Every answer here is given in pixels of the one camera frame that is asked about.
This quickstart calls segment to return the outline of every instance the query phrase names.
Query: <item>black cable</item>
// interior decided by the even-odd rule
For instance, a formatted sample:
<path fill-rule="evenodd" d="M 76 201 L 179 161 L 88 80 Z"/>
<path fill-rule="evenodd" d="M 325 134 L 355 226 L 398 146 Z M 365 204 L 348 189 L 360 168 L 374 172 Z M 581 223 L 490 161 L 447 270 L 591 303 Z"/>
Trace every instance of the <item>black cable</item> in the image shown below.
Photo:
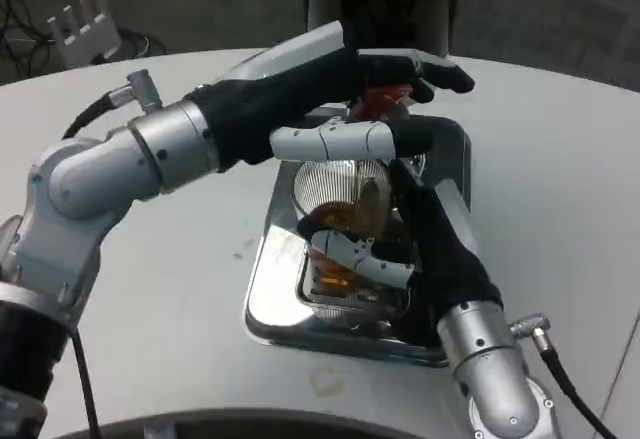
<path fill-rule="evenodd" d="M 602 423 L 598 416 L 589 409 L 589 406 L 587 406 L 578 395 L 578 391 L 576 391 L 575 386 L 567 375 L 567 371 L 565 371 L 562 363 L 560 362 L 558 352 L 555 349 L 547 349 L 545 351 L 540 351 L 540 357 L 542 357 L 542 360 L 549 368 L 549 372 L 558 383 L 558 386 L 560 386 L 560 390 L 569 398 L 580 414 L 589 421 L 589 424 L 593 426 L 596 432 L 600 434 L 603 439 L 617 439 L 615 434 Z"/>
<path fill-rule="evenodd" d="M 109 99 L 109 94 L 105 94 L 76 117 L 75 121 L 73 121 L 69 126 L 62 138 L 68 139 L 75 136 L 80 129 L 87 127 L 105 112 L 113 109 L 115 109 L 115 106 L 111 102 L 111 99 Z"/>
<path fill-rule="evenodd" d="M 140 32 L 136 32 L 136 31 L 132 31 L 131 29 L 127 29 L 126 27 L 120 27 L 118 28 L 118 32 L 120 33 L 120 35 L 123 38 L 138 38 L 140 40 L 144 40 L 144 38 L 146 38 L 151 44 L 154 44 L 159 50 L 160 53 L 162 55 L 166 55 L 167 54 L 167 47 L 164 45 L 164 43 L 162 41 L 160 41 L 160 39 L 158 39 L 157 37 L 151 35 L 151 34 L 147 34 L 147 33 L 140 33 Z"/>
<path fill-rule="evenodd" d="M 82 341 L 80 340 L 80 332 L 77 329 L 73 332 L 73 334 L 71 334 L 71 342 L 73 344 L 73 352 L 76 355 L 76 362 L 78 363 L 78 373 L 80 375 L 80 385 L 82 386 L 84 405 L 87 409 L 89 436 L 91 437 L 91 439 L 102 439 L 102 432 L 100 432 L 100 424 L 98 423 L 98 414 L 96 412 L 96 403 L 93 399 L 91 379 L 89 378 L 87 359 L 84 355 Z"/>

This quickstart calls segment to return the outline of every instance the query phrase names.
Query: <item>silver cylinder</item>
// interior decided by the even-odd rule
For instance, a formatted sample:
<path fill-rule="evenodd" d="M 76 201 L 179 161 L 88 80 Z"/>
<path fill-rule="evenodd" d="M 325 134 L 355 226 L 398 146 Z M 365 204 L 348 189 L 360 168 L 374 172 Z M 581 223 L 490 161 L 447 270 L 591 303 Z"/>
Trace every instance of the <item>silver cylinder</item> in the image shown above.
<path fill-rule="evenodd" d="M 188 101 L 134 119 L 129 127 L 149 152 L 170 192 L 218 168 L 211 134 L 198 107 Z"/>
<path fill-rule="evenodd" d="M 153 164 L 125 128 L 114 131 L 107 141 L 62 160 L 49 184 L 54 207 L 72 219 L 126 209 L 134 200 L 158 192 Z"/>
<path fill-rule="evenodd" d="M 487 429 L 504 439 L 530 433 L 540 411 L 502 309 L 491 302 L 460 304 L 440 319 L 438 334 Z"/>

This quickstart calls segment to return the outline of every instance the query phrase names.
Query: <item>robotic hand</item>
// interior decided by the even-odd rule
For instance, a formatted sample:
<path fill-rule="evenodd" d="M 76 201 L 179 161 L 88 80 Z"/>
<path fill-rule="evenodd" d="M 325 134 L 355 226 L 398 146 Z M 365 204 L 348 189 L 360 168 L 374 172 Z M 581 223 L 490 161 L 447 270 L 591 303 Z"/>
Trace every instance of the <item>robotic hand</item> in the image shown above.
<path fill-rule="evenodd" d="M 46 151 L 29 171 L 24 216 L 0 228 L 0 398 L 5 406 L 0 436 L 37 437 L 52 369 L 76 330 L 99 270 L 100 244 L 134 200 L 224 172 L 238 161 L 257 164 L 274 156 L 394 160 L 424 153 L 431 145 L 428 121 L 330 121 L 315 129 L 295 128 L 324 103 L 406 83 L 420 102 L 433 98 L 434 86 L 464 93 L 474 85 L 455 64 L 420 51 L 357 50 L 336 22 L 248 59 L 168 107 L 158 100 L 142 102 L 147 114 L 113 130 L 104 142 L 71 137 Z M 144 92 L 138 83 L 130 86 L 112 91 L 110 104 L 116 107 L 126 102 L 123 95 Z M 423 272 L 433 274 L 439 291 L 439 331 L 447 356 L 475 401 L 476 412 L 470 414 L 481 417 L 494 437 L 546 437 L 528 435 L 542 417 L 538 396 L 527 384 L 497 290 L 455 234 L 439 243 L 429 232 L 434 225 L 429 221 L 440 221 L 438 227 L 446 217 L 452 221 L 442 214 L 439 193 L 414 188 L 402 169 L 394 169 L 397 190 L 406 200 L 402 214 L 410 217 L 424 252 Z M 451 251 L 444 247 L 455 259 L 445 259 Z M 441 261 L 430 262 L 433 254 Z M 421 280 L 414 269 L 409 276 Z"/>

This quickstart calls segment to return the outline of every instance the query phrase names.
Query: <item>wire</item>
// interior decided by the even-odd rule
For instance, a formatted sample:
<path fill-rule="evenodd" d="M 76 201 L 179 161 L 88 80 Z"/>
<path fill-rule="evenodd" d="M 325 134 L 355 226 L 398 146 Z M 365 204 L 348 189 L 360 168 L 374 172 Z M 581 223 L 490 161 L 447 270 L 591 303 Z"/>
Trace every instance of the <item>wire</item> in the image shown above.
<path fill-rule="evenodd" d="M 151 41 L 147 36 L 144 36 L 144 40 L 147 41 L 147 44 L 144 46 L 144 50 L 135 55 L 136 58 L 144 57 L 149 52 L 149 46 L 151 45 Z"/>
<path fill-rule="evenodd" d="M 116 107 L 111 102 L 109 98 L 109 94 L 105 94 L 100 99 L 95 101 L 89 107 L 87 107 L 84 111 L 78 114 L 75 121 L 69 126 L 69 128 L 65 131 L 62 139 L 69 139 L 70 137 L 74 137 L 80 129 L 83 127 L 87 127 L 105 112 L 111 111 Z"/>
<path fill-rule="evenodd" d="M 71 334 L 71 342 L 73 344 L 73 352 L 76 355 L 76 362 L 78 363 L 80 385 L 82 386 L 84 405 L 87 410 L 87 421 L 89 422 L 89 435 L 91 439 L 102 439 L 102 432 L 100 432 L 100 424 L 98 423 L 98 414 L 96 412 L 96 403 L 93 398 L 93 389 L 91 388 L 89 368 L 87 367 L 87 359 L 84 355 L 82 341 L 80 340 L 80 331 L 77 329 Z"/>
<path fill-rule="evenodd" d="M 578 412 L 593 426 L 596 432 L 602 436 L 602 439 L 617 439 L 615 434 L 604 425 L 582 400 L 571 379 L 569 379 L 567 371 L 562 366 L 558 352 L 553 348 L 547 349 L 540 351 L 540 357 L 542 357 L 542 360 L 549 368 L 549 372 L 558 383 L 558 386 L 560 386 L 560 390 L 569 398 Z"/>

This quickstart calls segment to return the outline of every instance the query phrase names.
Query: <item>red object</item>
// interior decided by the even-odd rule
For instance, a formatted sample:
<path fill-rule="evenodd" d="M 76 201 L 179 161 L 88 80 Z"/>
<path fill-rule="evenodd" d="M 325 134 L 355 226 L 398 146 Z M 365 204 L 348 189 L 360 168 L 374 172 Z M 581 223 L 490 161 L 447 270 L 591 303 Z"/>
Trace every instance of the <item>red object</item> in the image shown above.
<path fill-rule="evenodd" d="M 400 102 L 402 98 L 411 94 L 413 88 L 409 84 L 394 84 L 391 86 L 374 87 L 364 93 L 362 102 L 352 111 L 352 117 L 361 121 L 379 119 L 390 104 Z"/>

